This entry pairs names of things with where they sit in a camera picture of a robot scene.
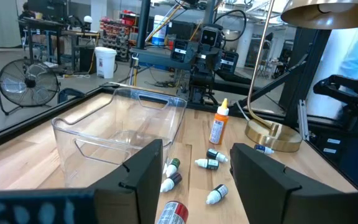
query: spray paint can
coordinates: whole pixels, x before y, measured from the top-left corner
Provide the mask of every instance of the spray paint can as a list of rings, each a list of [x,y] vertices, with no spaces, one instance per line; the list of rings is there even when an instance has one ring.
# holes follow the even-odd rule
[[[189,216],[186,206],[177,201],[167,202],[157,224],[184,224]]]

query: plastic storage container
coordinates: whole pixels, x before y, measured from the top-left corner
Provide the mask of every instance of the plastic storage container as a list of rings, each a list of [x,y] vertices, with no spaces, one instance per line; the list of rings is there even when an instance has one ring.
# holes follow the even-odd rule
[[[96,73],[98,76],[113,78],[114,62],[117,55],[116,50],[107,47],[96,47],[94,53],[96,55]]]
[[[167,162],[185,108],[181,98],[119,88],[108,103],[74,122],[54,118],[66,187],[89,186],[154,139],[162,139]]]

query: gold desk lamp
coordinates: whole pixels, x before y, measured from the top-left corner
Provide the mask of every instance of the gold desk lamp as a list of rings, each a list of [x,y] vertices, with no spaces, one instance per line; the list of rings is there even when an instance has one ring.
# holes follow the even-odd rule
[[[252,95],[274,1],[271,0],[269,5],[248,96]],[[281,18],[289,24],[310,29],[356,28],[358,27],[358,0],[289,0]],[[250,101],[251,97],[248,97],[247,107],[253,117],[246,127],[248,138],[276,151],[296,152],[299,150],[302,142],[300,134],[288,126],[258,117],[252,111]]]

